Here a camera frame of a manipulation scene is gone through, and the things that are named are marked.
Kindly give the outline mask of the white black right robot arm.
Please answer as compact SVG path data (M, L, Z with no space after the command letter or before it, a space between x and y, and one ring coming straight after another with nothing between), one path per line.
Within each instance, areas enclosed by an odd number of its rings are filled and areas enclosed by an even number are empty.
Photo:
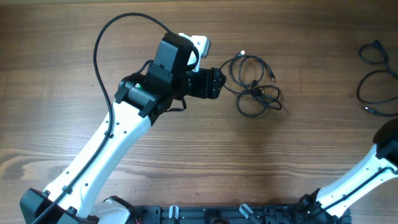
M300 209L297 223L335 223L350 205L397 177L397 119L384 124L373 137L366 156L345 175L315 192L315 199Z

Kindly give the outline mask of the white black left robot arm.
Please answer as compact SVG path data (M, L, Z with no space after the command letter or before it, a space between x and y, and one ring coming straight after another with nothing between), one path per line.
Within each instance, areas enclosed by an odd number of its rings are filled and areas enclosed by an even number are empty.
M139 223L118 197L97 203L104 183L131 146L186 96L215 99L225 83L218 68L200 62L211 42L202 35L167 33L154 59L123 78L100 127L72 163L42 191L29 189L20 207L26 223Z

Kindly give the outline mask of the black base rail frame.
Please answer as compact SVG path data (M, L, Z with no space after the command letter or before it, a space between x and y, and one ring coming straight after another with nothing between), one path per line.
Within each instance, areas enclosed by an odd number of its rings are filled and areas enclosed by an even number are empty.
M206 223L337 223L352 224L351 211L339 217L325 212L296 212L293 204L265 207L242 204L239 207L134 206L127 221L132 224L206 224Z

